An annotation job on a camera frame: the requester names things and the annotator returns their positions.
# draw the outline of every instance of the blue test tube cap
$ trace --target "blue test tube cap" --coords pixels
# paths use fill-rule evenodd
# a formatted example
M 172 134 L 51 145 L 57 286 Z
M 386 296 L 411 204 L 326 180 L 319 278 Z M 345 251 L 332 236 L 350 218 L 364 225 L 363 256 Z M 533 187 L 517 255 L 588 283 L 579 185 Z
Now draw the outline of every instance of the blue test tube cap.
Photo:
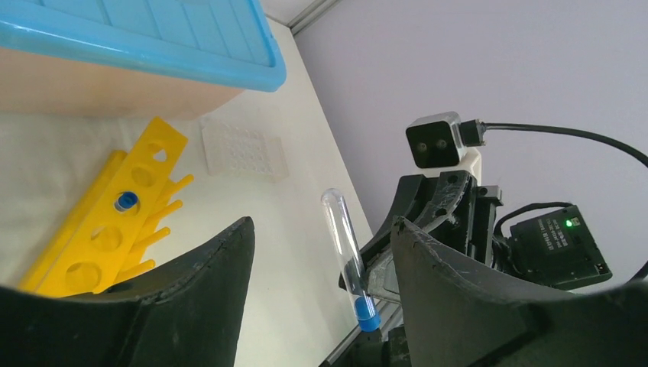
M 374 300 L 371 298 L 358 297 L 355 300 L 355 316 L 358 318 L 360 330 L 370 333 L 381 326 L 381 315 L 376 311 Z
M 121 193 L 117 201 L 115 201 L 115 209 L 120 212 L 125 212 L 126 210 L 132 208 L 139 201 L 138 195 L 131 191 L 126 191 Z

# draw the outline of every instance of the table surface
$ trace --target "table surface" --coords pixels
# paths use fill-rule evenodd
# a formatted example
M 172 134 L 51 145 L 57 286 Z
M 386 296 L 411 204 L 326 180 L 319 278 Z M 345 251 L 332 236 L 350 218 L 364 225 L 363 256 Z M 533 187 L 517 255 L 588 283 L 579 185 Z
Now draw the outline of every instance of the table surface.
M 170 122 L 189 138 L 171 178 L 193 174 L 160 226 L 171 234 L 144 258 L 162 264 L 251 216 L 256 252 L 236 366 L 319 363 L 355 325 L 319 197 L 346 196 L 358 241 L 371 231 L 290 31 L 270 21 L 286 60 L 275 93 L 246 91 L 210 114 L 281 139 L 288 177 L 276 183 L 209 175 L 198 121 Z M 129 150 L 148 121 L 0 113 L 0 282 L 16 285 L 113 149 Z

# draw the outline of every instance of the plastic storage box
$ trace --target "plastic storage box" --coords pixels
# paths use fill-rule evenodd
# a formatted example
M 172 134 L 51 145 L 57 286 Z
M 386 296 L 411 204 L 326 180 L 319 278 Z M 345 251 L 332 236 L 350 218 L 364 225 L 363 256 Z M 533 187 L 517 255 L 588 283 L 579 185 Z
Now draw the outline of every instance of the plastic storage box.
M 0 110 L 194 119 L 286 67 L 258 0 L 1 0 Z

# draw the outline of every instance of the test tube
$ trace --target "test tube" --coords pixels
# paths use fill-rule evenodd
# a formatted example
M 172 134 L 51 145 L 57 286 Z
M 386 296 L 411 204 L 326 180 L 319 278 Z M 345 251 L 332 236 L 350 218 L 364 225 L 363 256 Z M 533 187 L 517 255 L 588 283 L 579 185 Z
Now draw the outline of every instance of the test tube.
M 358 319 L 360 330 L 374 331 L 381 324 L 381 316 L 376 311 L 374 299 L 367 294 L 363 281 L 365 266 L 360 257 L 358 242 L 355 240 L 344 196 L 337 189 L 328 189 L 322 195 L 322 205 L 348 297 L 355 317 Z

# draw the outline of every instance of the camera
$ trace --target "camera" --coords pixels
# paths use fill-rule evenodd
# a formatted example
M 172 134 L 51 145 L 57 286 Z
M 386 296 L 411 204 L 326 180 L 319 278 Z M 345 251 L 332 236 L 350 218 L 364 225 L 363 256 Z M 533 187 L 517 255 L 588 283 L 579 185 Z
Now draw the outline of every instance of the camera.
M 467 151 L 459 132 L 461 122 L 457 112 L 445 112 L 417 119 L 407 128 L 418 168 L 453 167 L 461 162 Z

